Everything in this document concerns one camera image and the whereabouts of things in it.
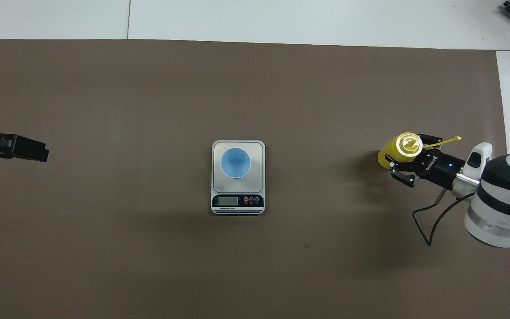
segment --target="yellow bottle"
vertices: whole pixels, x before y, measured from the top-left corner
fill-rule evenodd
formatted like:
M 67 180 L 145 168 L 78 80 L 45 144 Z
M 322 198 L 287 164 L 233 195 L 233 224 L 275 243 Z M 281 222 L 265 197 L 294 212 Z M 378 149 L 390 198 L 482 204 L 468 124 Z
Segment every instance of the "yellow bottle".
M 383 147 L 377 154 L 377 161 L 385 169 L 390 169 L 389 162 L 385 159 L 385 154 L 389 154 L 397 162 L 410 162 L 422 151 L 421 137 L 415 133 L 402 133 L 395 137 L 391 142 Z

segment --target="white table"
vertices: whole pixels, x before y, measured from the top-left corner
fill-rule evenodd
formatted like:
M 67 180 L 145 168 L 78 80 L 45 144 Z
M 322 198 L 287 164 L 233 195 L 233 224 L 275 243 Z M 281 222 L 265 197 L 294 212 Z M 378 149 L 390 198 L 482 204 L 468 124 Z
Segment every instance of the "white table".
M 502 0 L 0 0 L 0 39 L 178 39 L 498 50 L 510 152 L 510 20 L 499 12 L 501 4 Z

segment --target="yellow bottle cap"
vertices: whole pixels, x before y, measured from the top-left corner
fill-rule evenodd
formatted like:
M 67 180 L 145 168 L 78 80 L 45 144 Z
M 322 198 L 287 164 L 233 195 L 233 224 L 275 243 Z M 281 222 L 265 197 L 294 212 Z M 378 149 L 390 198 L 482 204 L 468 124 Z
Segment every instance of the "yellow bottle cap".
M 397 150 L 407 157 L 416 157 L 422 150 L 422 140 L 415 133 L 402 133 L 397 138 Z

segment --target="brown mat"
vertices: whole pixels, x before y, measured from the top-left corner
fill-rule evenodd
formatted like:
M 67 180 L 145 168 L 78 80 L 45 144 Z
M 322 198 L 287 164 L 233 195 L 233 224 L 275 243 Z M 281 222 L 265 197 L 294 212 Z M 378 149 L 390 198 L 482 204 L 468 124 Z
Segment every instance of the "brown mat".
M 0 40 L 0 318 L 509 318 L 510 249 L 391 179 L 404 131 L 506 152 L 495 53 Z M 215 140 L 267 145 L 267 210 L 210 211 Z M 447 195 L 421 223 L 431 226 Z

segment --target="digital scale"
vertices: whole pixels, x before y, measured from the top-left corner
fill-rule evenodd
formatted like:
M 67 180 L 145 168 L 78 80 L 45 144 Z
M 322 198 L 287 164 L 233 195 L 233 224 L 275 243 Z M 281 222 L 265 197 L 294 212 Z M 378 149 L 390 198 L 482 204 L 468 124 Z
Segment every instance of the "digital scale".
M 214 142 L 211 200 L 215 214 L 257 215 L 265 210 L 263 142 Z

